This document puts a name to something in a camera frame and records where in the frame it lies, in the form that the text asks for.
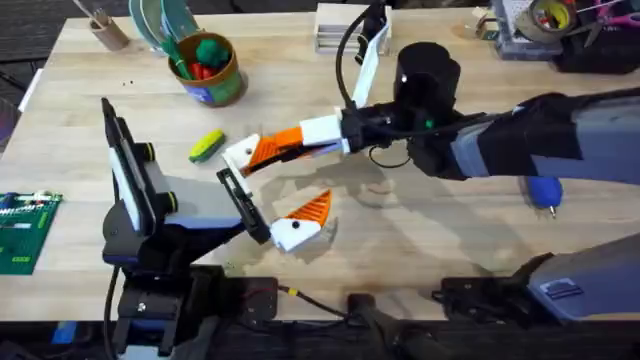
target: scissors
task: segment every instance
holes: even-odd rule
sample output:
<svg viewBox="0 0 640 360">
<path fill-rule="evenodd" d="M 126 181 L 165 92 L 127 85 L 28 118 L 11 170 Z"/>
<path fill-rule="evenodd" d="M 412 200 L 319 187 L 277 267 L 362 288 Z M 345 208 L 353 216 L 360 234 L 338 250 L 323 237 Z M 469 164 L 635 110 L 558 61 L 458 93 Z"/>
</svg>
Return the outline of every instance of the scissors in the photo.
<svg viewBox="0 0 640 360">
<path fill-rule="evenodd" d="M 602 0 L 595 0 L 595 5 L 602 5 Z M 640 27 L 640 12 L 635 12 L 622 16 L 612 16 L 610 14 L 611 7 L 614 4 L 606 5 L 606 3 L 602 7 L 598 7 L 597 18 L 596 21 L 591 24 L 587 24 L 585 26 L 581 26 L 573 31 L 571 31 L 569 36 L 579 34 L 585 31 L 589 31 L 589 36 L 587 36 L 587 40 L 584 42 L 584 47 L 589 47 L 593 42 L 598 38 L 600 32 L 605 26 L 608 25 L 626 25 L 633 27 Z"/>
</svg>

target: cup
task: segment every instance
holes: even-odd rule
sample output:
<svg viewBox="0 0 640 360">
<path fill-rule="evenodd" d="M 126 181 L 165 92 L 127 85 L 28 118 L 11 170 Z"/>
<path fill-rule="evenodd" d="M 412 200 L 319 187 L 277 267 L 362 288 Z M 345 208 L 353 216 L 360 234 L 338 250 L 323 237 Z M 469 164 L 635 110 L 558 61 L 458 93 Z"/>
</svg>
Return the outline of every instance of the cup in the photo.
<svg viewBox="0 0 640 360">
<path fill-rule="evenodd" d="M 180 76 L 171 59 L 169 59 L 169 68 L 187 93 L 197 101 L 212 107 L 230 105 L 242 97 L 247 87 L 246 79 L 240 73 L 238 57 L 231 42 L 219 34 L 198 32 L 180 41 L 178 49 L 187 64 L 195 63 L 197 62 L 196 49 L 204 39 L 213 39 L 229 51 L 229 61 L 216 75 L 205 80 L 187 80 Z"/>
</svg>

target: blue handle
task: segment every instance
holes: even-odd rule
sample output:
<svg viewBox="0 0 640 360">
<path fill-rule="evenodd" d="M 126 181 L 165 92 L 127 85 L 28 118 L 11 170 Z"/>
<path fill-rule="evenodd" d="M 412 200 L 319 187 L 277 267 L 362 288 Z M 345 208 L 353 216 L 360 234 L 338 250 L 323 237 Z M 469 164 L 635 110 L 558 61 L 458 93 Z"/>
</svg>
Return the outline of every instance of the blue handle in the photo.
<svg viewBox="0 0 640 360">
<path fill-rule="evenodd" d="M 558 178 L 527 176 L 526 181 L 529 197 L 536 207 L 556 207 L 562 202 L 562 184 Z"/>
</svg>

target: wooden tabletop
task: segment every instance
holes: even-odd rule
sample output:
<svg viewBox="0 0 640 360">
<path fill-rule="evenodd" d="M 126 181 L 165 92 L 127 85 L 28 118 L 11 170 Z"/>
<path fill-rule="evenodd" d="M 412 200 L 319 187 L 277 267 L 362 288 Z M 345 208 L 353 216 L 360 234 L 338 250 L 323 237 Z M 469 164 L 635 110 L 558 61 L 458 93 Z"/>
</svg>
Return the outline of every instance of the wooden tabletop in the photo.
<svg viewBox="0 0 640 360">
<path fill-rule="evenodd" d="M 640 82 L 638 73 L 568 75 L 543 62 L 500 61 L 490 43 L 457 35 L 469 14 L 394 11 L 392 54 L 381 59 L 370 102 L 391 99 L 395 55 L 416 41 L 438 42 L 460 63 L 462 112 L 503 111 L 549 91 L 581 94 Z M 197 21 L 231 39 L 248 75 L 248 92 L 231 107 L 213 110 L 189 98 L 129 18 L 117 19 L 133 39 L 118 53 L 102 47 L 86 19 L 67 21 L 0 161 L 1 191 L 49 189 L 66 201 L 33 276 L 0 277 L 0 320 L 101 318 L 111 272 L 101 259 L 101 227 L 113 195 L 100 97 L 127 119 L 136 140 L 154 143 L 165 174 L 208 181 L 216 181 L 221 160 L 200 166 L 187 160 L 205 133 L 222 128 L 234 142 L 330 114 L 341 104 L 333 56 L 313 51 L 314 14 Z M 347 61 L 349 84 L 357 70 Z M 399 144 L 380 156 L 391 163 L 406 153 Z M 333 306 L 342 306 L 348 293 L 375 292 L 384 310 L 405 318 L 442 318 L 440 306 L 423 296 L 443 277 L 510 274 L 536 254 L 572 252 L 640 230 L 640 187 L 613 183 L 563 180 L 557 220 L 527 206 L 517 178 L 442 181 L 413 165 L 380 169 L 362 155 L 275 165 L 250 184 L 270 219 L 333 189 L 333 230 L 294 254 L 270 243 L 260 247 L 243 234 L 200 262 L 223 264 L 232 275 L 276 276 Z M 282 319 L 329 317 L 299 299 L 280 299 Z"/>
</svg>

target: black wire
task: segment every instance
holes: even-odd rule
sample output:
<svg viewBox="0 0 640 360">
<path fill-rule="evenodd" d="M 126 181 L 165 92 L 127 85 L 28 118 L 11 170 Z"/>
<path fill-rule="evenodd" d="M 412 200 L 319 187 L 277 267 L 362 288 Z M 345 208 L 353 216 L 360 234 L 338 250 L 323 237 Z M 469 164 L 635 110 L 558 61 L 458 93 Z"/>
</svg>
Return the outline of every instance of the black wire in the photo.
<svg viewBox="0 0 640 360">
<path fill-rule="evenodd" d="M 116 288 L 116 281 L 118 280 L 118 273 L 120 272 L 119 266 L 113 267 L 111 273 L 111 281 L 109 282 L 109 288 L 107 289 L 107 297 L 104 302 L 104 319 L 102 322 L 102 335 L 104 337 L 104 352 L 107 354 L 108 360 L 118 360 L 118 357 L 113 352 L 111 345 L 111 338 L 109 337 L 109 324 L 111 323 L 111 304 L 113 302 L 113 292 Z"/>
<path fill-rule="evenodd" d="M 369 160 L 371 160 L 372 163 L 378 165 L 379 167 L 383 168 L 383 169 L 397 169 L 399 167 L 405 166 L 407 165 L 407 163 L 409 161 L 411 161 L 411 157 L 407 157 L 407 160 L 399 163 L 399 164 L 394 164 L 394 165 L 385 165 L 385 164 L 381 164 L 379 162 L 377 162 L 374 158 L 373 158 L 373 150 L 375 149 L 380 149 L 380 147 L 378 145 L 374 145 L 371 148 L 369 148 Z"/>
<path fill-rule="evenodd" d="M 280 290 L 280 291 L 289 293 L 290 289 L 291 288 L 289 288 L 288 286 L 278 285 L 278 290 Z M 340 310 L 336 310 L 336 309 L 334 309 L 334 308 L 332 308 L 330 306 L 327 306 L 327 305 L 325 305 L 325 304 L 323 304 L 323 303 L 321 303 L 321 302 L 309 297 L 308 295 L 306 295 L 305 293 L 303 293 L 300 290 L 297 291 L 296 296 L 299 297 L 300 299 L 308 302 L 309 304 L 311 304 L 311 305 L 313 305 L 313 306 L 315 306 L 315 307 L 317 307 L 319 309 L 322 309 L 322 310 L 324 310 L 324 311 L 326 311 L 328 313 L 331 313 L 331 314 L 333 314 L 333 315 L 335 315 L 335 316 L 337 316 L 339 318 L 347 319 L 349 317 L 346 313 L 344 313 L 344 312 L 342 312 Z"/>
<path fill-rule="evenodd" d="M 257 328 L 257 327 L 254 327 L 252 325 L 245 324 L 245 323 L 243 323 L 241 321 L 237 321 L 235 324 L 240 326 L 241 328 L 247 330 L 247 331 L 250 331 L 250 332 L 253 332 L 253 333 L 256 333 L 256 334 L 269 335 L 269 336 L 274 336 L 274 337 L 283 337 L 284 336 L 284 331 L 281 328 L 278 328 L 278 329 L 273 328 L 273 327 L 272 328 L 269 328 L 269 327 Z M 295 321 L 293 322 L 293 326 L 295 326 L 297 324 L 299 324 L 299 323 L 295 322 Z M 346 322 L 345 321 L 338 321 L 338 322 L 332 323 L 330 325 L 323 325 L 323 326 L 319 327 L 319 330 L 326 331 L 326 330 L 328 330 L 330 328 L 335 327 L 338 324 L 340 324 L 340 325 L 341 324 L 346 324 Z M 313 337 L 326 337 L 326 338 L 330 338 L 330 339 L 333 339 L 333 340 L 339 340 L 339 341 L 343 341 L 343 342 L 351 343 L 351 344 L 358 342 L 357 340 L 351 340 L 351 339 L 347 339 L 347 338 L 343 338 L 343 337 L 339 337 L 339 336 L 333 336 L 333 335 L 331 335 L 329 333 L 323 333 L 323 332 L 318 332 L 318 331 L 309 331 L 309 329 L 304 329 L 304 330 L 295 329 L 295 334 L 313 336 Z"/>
<path fill-rule="evenodd" d="M 351 37 L 355 29 L 358 27 L 358 25 L 360 25 L 360 23 L 364 21 L 364 19 L 367 17 L 369 11 L 373 9 L 373 6 L 375 6 L 375 4 L 370 5 L 367 8 L 367 10 L 365 10 L 362 14 L 358 15 L 358 17 L 351 23 L 351 25 L 349 25 L 349 27 L 347 28 L 347 31 L 345 31 L 344 35 L 342 36 L 342 39 L 340 39 L 340 44 L 338 45 L 338 51 L 336 52 L 336 80 L 338 82 L 338 90 L 340 91 L 340 95 L 342 96 L 342 99 L 345 102 L 347 111 L 351 113 L 351 115 L 353 115 L 353 117 L 356 120 L 358 120 L 364 126 L 367 126 L 367 128 L 369 128 L 370 130 L 377 132 L 379 134 L 394 136 L 394 137 L 401 137 L 401 138 L 412 137 L 412 136 L 438 135 L 440 133 L 450 132 L 450 131 L 457 132 L 458 130 L 469 126 L 470 122 L 465 121 L 457 124 L 443 126 L 437 129 L 429 129 L 429 130 L 422 130 L 422 131 L 398 131 L 398 130 L 392 130 L 392 129 L 381 127 L 369 121 L 369 119 L 367 119 L 366 117 L 363 117 L 360 115 L 354 101 L 351 99 L 351 96 L 349 95 L 349 92 L 347 91 L 347 88 L 344 85 L 344 78 L 342 76 L 342 57 L 344 55 L 344 49 L 347 46 L 347 41 L 349 41 L 349 38 Z"/>
</svg>

